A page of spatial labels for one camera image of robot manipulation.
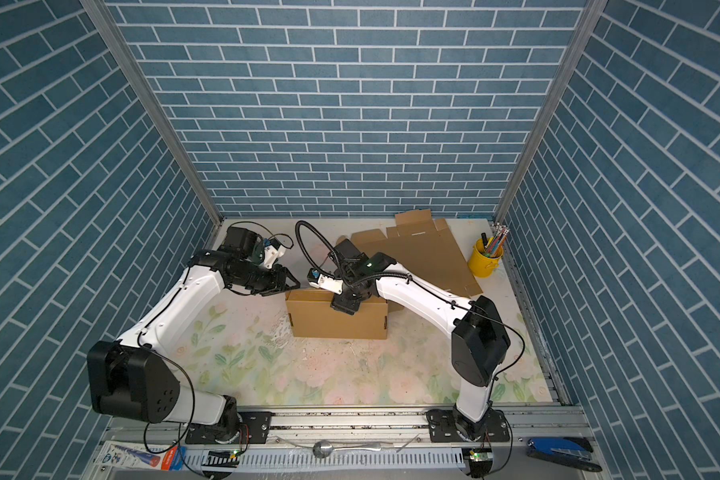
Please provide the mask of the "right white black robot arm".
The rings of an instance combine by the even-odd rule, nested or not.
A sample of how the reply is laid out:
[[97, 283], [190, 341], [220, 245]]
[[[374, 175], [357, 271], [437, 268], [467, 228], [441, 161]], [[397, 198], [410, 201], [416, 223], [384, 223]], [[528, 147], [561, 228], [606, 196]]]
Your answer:
[[331, 307], [355, 314], [371, 297], [394, 302], [434, 325], [450, 341], [450, 363], [460, 377], [454, 423], [466, 440], [488, 435], [492, 387], [511, 340], [490, 299], [457, 296], [416, 276], [392, 257], [368, 256], [345, 239], [328, 254], [336, 269], [318, 275], [334, 293]]

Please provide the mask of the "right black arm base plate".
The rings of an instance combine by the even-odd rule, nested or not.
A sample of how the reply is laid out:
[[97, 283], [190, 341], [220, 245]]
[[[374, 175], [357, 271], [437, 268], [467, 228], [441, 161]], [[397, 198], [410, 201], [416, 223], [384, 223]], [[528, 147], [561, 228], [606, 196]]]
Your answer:
[[474, 422], [455, 408], [431, 409], [425, 413], [430, 441], [433, 443], [508, 442], [509, 424], [501, 410], [489, 408]]

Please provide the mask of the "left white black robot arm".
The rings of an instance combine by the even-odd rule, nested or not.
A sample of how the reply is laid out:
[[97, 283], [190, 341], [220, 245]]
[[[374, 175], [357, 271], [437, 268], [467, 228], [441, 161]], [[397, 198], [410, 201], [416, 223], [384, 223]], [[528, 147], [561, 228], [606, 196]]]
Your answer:
[[287, 234], [262, 236], [231, 226], [221, 245], [195, 253], [177, 283], [117, 339], [98, 341], [86, 358], [95, 412], [147, 424], [174, 422], [215, 443], [240, 440], [242, 419], [228, 395], [198, 390], [175, 350], [185, 334], [199, 338], [195, 317], [220, 292], [270, 296], [300, 283], [279, 260], [294, 245]]

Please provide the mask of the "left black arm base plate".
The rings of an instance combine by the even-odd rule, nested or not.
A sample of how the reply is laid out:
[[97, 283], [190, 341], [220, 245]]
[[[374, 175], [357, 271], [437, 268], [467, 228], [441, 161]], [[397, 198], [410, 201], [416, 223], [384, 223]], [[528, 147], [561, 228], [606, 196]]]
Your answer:
[[215, 425], [191, 424], [184, 442], [187, 445], [265, 444], [273, 414], [269, 411], [243, 411], [231, 422], [222, 419]]

